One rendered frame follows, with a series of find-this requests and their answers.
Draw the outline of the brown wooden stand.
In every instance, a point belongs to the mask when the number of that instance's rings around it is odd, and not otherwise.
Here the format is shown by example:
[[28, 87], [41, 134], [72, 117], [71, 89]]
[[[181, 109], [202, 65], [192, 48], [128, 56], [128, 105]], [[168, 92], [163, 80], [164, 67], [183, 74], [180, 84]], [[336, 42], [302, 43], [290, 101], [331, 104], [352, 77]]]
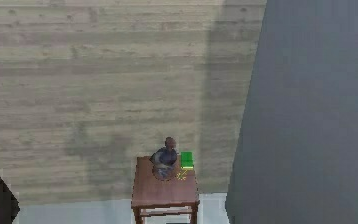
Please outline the brown wooden stand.
[[173, 176], [159, 180], [149, 156], [137, 158], [131, 200], [135, 224], [146, 224], [147, 217], [183, 214], [190, 216], [190, 224], [198, 224], [200, 200], [195, 171], [187, 171], [183, 180], [177, 178], [180, 171], [177, 160]]

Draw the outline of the green book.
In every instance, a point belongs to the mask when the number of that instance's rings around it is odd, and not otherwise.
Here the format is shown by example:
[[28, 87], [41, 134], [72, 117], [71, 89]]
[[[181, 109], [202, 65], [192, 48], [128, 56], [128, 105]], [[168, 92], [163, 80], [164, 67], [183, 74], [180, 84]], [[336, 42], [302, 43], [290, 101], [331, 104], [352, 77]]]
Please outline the green book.
[[182, 169], [193, 169], [193, 154], [190, 151], [183, 151], [180, 154], [180, 166]]

